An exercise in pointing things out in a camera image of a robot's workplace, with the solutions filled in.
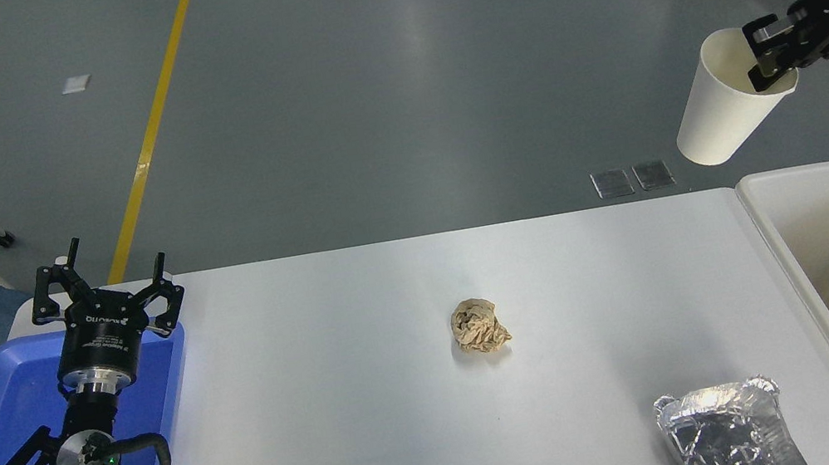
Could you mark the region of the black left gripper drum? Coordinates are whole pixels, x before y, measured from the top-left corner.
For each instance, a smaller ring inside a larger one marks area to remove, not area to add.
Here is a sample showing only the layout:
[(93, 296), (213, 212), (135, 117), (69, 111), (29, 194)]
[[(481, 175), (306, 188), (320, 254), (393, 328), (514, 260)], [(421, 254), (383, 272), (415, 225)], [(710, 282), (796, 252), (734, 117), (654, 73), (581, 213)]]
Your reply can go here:
[(57, 369), (61, 384), (79, 384), (92, 370), (114, 371), (120, 377), (137, 373), (148, 317), (132, 297), (125, 291), (99, 290), (94, 301), (72, 302), (67, 308)]

